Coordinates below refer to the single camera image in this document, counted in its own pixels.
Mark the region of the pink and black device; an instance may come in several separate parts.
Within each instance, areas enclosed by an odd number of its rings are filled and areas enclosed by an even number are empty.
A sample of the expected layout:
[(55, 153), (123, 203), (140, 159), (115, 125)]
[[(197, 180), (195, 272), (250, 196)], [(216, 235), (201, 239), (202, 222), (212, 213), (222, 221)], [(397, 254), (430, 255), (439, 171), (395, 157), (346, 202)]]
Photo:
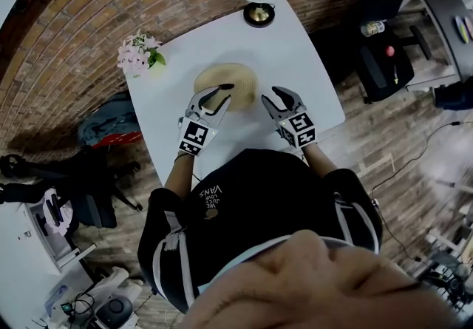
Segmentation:
[(71, 202), (65, 197), (59, 197), (54, 188), (48, 189), (43, 197), (43, 213), (45, 222), (52, 232), (65, 237), (73, 218)]

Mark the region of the person's black shirt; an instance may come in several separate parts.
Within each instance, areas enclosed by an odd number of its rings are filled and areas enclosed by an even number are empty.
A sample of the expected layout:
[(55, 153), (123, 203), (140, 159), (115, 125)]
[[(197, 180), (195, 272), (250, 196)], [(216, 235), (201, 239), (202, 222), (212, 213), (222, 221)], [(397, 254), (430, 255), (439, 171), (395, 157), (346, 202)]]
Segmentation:
[(319, 177), (295, 155), (246, 149), (186, 198), (155, 189), (137, 258), (153, 291), (186, 312), (228, 269), (300, 230), (381, 247), (381, 218), (354, 172)]

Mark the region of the pink flowers in white vase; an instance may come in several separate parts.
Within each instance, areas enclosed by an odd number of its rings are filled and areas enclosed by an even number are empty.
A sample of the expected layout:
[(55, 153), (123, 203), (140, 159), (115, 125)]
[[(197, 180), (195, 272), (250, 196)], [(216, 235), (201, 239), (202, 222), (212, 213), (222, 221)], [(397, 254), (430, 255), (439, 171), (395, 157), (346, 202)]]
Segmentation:
[(119, 47), (117, 67), (127, 78), (159, 76), (166, 68), (160, 48), (161, 43), (154, 36), (138, 31)]

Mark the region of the dark desk white frame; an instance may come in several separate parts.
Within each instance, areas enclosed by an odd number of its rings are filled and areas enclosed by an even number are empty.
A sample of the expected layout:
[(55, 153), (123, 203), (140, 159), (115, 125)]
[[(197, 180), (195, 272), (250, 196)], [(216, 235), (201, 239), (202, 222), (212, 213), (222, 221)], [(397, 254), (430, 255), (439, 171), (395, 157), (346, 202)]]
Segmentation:
[[(411, 1), (403, 0), (398, 13), (407, 13)], [(473, 76), (473, 38), (464, 41), (457, 26), (466, 18), (473, 23), (473, 13), (466, 8), (463, 0), (419, 1), (440, 36), (447, 65), (429, 72), (416, 72), (406, 85), (406, 90), (427, 90), (467, 81)]]

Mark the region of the person's right forearm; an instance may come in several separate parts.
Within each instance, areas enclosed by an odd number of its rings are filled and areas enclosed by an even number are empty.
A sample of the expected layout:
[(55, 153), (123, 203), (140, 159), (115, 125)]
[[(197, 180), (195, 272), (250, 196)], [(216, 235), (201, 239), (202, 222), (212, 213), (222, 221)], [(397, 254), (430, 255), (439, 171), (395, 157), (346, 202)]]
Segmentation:
[(337, 166), (323, 153), (317, 143), (306, 145), (302, 148), (302, 152), (308, 166), (319, 177), (324, 177), (337, 169)]

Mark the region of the clear plastic bottle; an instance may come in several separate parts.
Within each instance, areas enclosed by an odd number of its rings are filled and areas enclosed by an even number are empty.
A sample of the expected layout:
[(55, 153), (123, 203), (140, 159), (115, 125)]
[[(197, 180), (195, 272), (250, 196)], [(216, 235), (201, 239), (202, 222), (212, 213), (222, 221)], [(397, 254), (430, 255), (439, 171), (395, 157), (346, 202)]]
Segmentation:
[(370, 21), (360, 27), (361, 34), (366, 38), (383, 33), (385, 23), (383, 21)]

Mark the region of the black round device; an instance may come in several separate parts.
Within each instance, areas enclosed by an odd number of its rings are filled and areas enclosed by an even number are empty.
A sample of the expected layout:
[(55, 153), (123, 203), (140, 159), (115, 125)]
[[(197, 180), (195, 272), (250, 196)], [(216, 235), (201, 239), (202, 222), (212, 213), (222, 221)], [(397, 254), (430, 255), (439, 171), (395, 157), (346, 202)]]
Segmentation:
[(129, 320), (132, 314), (133, 307), (129, 298), (115, 296), (106, 300), (96, 310), (95, 316), (108, 329), (119, 329)]

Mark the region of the person's left forearm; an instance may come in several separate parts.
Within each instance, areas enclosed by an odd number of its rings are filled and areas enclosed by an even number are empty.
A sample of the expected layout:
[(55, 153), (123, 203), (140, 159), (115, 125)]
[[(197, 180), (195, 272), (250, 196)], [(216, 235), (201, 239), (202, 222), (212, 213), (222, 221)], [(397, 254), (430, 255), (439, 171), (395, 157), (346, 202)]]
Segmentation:
[(174, 192), (180, 199), (186, 199), (191, 192), (193, 171), (194, 156), (179, 151), (164, 187)]

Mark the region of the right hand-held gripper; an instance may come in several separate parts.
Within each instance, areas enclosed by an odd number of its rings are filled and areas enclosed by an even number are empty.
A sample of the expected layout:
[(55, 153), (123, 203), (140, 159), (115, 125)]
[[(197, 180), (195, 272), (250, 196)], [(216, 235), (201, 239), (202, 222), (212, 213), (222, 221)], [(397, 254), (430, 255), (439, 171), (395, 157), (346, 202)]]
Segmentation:
[[(306, 113), (307, 107), (301, 97), (285, 87), (272, 87), (272, 90), (282, 100), (286, 109), (279, 109), (266, 95), (262, 95), (261, 100), (270, 117), (277, 122), (276, 131), (280, 136), (295, 149), (302, 149), (315, 143), (316, 128)], [(287, 111), (293, 113), (288, 118)]]

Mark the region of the white cabinet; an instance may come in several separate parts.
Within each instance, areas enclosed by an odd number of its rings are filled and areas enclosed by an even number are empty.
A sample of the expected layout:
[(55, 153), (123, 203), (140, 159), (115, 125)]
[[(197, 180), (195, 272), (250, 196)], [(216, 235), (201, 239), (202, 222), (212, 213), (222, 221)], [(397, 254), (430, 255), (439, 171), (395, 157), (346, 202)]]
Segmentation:
[(42, 329), (45, 304), (62, 285), (79, 293), (92, 285), (82, 258), (91, 252), (40, 229), (38, 207), (0, 205), (0, 316), (11, 329)]

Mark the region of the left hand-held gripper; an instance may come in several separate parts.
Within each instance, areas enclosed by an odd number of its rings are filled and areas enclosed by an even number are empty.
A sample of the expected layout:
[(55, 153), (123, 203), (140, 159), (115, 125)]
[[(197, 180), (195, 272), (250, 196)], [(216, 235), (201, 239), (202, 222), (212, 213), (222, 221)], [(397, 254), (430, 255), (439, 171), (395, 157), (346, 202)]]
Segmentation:
[(231, 103), (227, 95), (222, 102), (211, 111), (204, 109), (204, 104), (213, 98), (220, 90), (229, 90), (233, 84), (217, 85), (196, 92), (191, 98), (184, 116), (179, 119), (180, 128), (178, 149), (193, 156), (199, 156), (202, 151), (217, 136), (220, 122)]

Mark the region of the blue and red bag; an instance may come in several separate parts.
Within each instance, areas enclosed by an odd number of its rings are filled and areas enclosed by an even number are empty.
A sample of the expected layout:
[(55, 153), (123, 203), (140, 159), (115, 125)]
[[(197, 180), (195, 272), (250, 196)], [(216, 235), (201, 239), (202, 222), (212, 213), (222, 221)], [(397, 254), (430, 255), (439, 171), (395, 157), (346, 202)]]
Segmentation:
[(100, 105), (78, 127), (78, 142), (91, 146), (110, 134), (141, 132), (128, 91), (119, 92)]

